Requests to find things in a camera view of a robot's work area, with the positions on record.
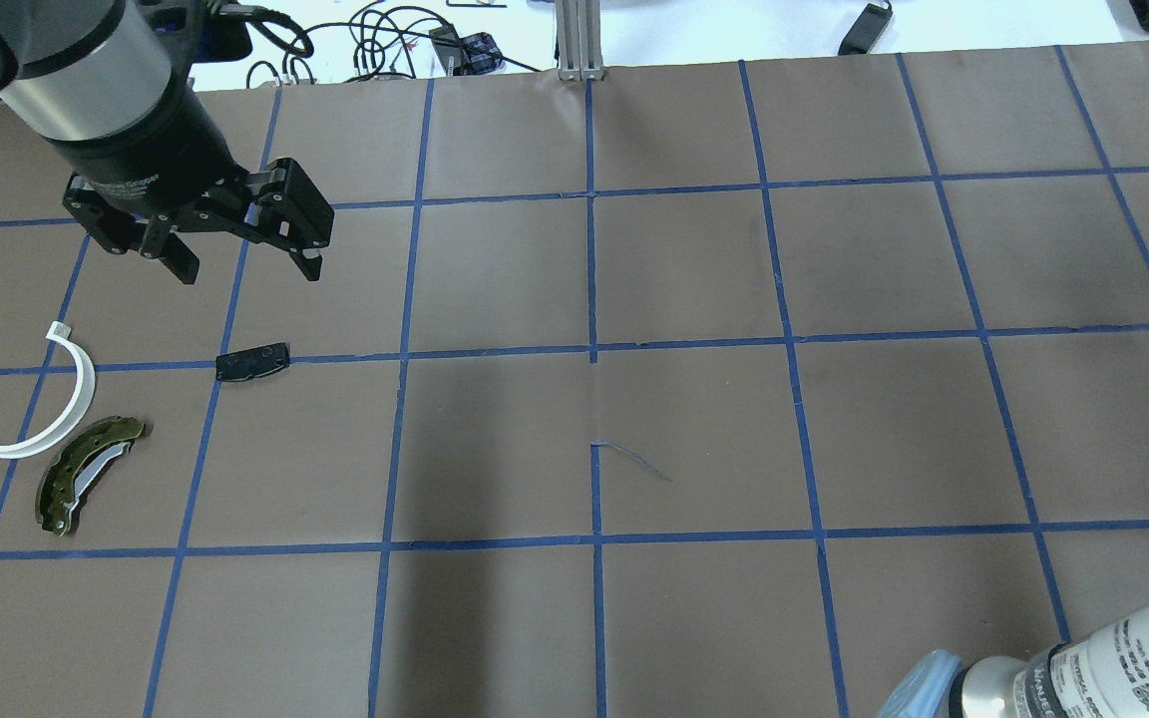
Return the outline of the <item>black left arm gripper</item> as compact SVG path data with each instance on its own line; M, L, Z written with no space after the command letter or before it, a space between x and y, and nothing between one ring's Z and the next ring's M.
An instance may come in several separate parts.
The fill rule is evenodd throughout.
M170 96L114 136L65 141L61 204L101 249L159 260L184 285L200 258L183 233L226 232L286 253L319 281L334 209L294 159L248 170L195 95Z

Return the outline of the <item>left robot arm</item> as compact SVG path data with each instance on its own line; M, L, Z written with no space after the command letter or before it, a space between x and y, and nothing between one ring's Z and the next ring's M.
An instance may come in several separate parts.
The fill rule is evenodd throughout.
M61 203L102 249L193 283L184 233L226 232L319 280L332 204L296 160L242 168L188 85L196 63L249 55L250 32L314 51L295 20L241 1L0 1L0 102L70 167Z

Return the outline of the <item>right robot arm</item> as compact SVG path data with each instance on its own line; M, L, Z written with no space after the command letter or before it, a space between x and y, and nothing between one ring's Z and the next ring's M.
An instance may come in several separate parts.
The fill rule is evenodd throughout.
M1149 604L1030 659L931 651L880 717L1149 717Z

